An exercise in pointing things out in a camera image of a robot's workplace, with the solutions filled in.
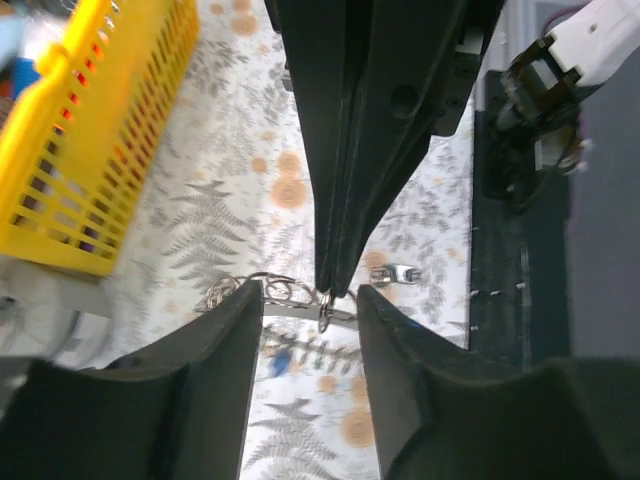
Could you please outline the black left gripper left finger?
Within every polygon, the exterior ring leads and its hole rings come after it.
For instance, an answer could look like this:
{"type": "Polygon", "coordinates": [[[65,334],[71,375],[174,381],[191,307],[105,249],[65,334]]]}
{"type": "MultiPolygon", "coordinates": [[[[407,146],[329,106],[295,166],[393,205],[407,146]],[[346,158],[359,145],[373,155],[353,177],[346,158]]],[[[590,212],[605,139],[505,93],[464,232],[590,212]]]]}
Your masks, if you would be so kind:
{"type": "Polygon", "coordinates": [[[1,361],[5,479],[235,479],[262,331],[263,289],[103,369],[1,361]]]}

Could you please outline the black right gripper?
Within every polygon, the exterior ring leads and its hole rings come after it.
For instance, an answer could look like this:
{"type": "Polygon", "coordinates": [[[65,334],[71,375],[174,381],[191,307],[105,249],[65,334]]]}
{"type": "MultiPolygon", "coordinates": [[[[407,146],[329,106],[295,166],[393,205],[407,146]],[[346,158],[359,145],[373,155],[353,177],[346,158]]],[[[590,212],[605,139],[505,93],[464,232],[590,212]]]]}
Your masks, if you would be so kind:
{"type": "Polygon", "coordinates": [[[342,297],[431,136],[455,133],[504,1],[265,5],[284,44],[314,195],[315,285],[342,297]]]}

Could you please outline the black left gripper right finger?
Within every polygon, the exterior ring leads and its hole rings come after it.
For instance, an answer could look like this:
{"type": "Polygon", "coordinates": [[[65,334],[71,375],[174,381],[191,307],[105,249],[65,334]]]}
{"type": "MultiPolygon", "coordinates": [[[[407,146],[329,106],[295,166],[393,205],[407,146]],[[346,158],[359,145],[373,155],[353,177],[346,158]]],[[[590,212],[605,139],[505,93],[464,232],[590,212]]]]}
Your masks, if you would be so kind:
{"type": "Polygon", "coordinates": [[[635,479],[639,363],[556,358],[528,372],[357,294],[363,368],[386,479],[635,479]]]}

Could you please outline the metal disc with keyrings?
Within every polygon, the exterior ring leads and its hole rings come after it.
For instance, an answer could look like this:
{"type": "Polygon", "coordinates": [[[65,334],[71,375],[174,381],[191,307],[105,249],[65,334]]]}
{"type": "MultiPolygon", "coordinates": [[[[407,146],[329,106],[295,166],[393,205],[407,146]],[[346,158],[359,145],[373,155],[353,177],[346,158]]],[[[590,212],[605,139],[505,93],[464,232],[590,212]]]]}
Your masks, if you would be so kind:
{"type": "Polygon", "coordinates": [[[357,316],[335,307],[335,301],[328,294],[321,294],[315,288],[291,277],[271,272],[256,272],[248,276],[225,275],[211,285],[193,311],[205,313],[215,309],[233,295],[244,283],[256,281],[263,292],[263,315],[282,317],[315,324],[316,336],[302,340],[293,332],[278,331],[271,324],[263,328],[263,343],[271,343],[291,354],[300,354],[300,363],[310,360],[314,368],[331,371],[340,362],[349,370],[351,364],[360,358],[360,350],[344,346],[331,347],[321,336],[330,326],[339,326],[356,331],[357,316]]]}

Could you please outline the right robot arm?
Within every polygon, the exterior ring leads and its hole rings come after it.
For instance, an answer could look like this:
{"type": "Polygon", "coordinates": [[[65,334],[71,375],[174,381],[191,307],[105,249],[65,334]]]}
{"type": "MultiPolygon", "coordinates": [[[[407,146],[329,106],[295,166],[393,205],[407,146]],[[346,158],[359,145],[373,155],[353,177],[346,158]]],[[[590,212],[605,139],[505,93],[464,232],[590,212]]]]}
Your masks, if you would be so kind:
{"type": "MultiPolygon", "coordinates": [[[[347,293],[365,245],[426,155],[453,134],[499,1],[270,1],[315,205],[315,285],[347,293]]],[[[526,211],[540,187],[522,150],[574,123],[639,46],[635,1],[591,1],[519,53],[491,123],[490,193],[526,211]]]]}

